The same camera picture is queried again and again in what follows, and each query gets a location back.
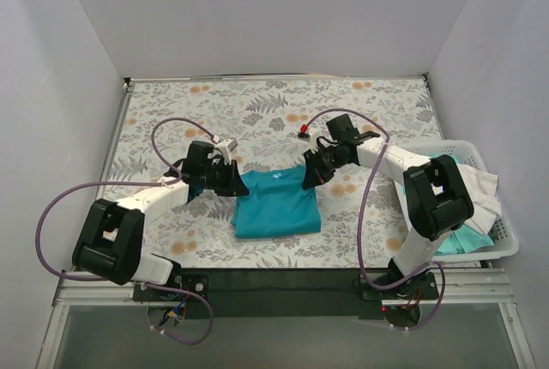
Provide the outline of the teal t-shirt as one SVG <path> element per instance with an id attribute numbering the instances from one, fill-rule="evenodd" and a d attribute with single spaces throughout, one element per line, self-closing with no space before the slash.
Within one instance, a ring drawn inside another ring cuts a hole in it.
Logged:
<path id="1" fill-rule="evenodd" d="M 304 166 L 245 173 L 242 180 L 249 194 L 237 198 L 232 218 L 235 237 L 273 239 L 320 232 L 316 192 L 302 188 L 304 177 Z"/>

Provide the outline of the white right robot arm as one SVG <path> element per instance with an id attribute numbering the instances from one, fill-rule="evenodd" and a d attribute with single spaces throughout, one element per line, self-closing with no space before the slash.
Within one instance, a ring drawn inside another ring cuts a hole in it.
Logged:
<path id="1" fill-rule="evenodd" d="M 450 156 L 408 152 L 392 145 L 384 129 L 359 132 L 350 116 L 351 111 L 342 109 L 327 122 L 328 141 L 308 124 L 301 126 L 298 137 L 309 144 L 302 187 L 325 185 L 337 169 L 350 164 L 367 167 L 372 176 L 382 174 L 403 187 L 412 225 L 405 242 L 384 275 L 371 279 L 364 269 L 360 271 L 370 287 L 391 291 L 428 270 L 442 243 L 474 215 L 474 204 Z"/>

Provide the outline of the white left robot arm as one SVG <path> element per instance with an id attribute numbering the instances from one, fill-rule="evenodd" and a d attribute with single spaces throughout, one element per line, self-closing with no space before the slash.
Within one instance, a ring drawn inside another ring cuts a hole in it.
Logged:
<path id="1" fill-rule="evenodd" d="M 155 186 L 109 201 L 96 200 L 83 224 L 72 263 L 118 285 L 131 281 L 166 285 L 178 264 L 142 249 L 147 226 L 205 191 L 220 197 L 249 194 L 232 152 L 238 143 L 194 141 Z"/>

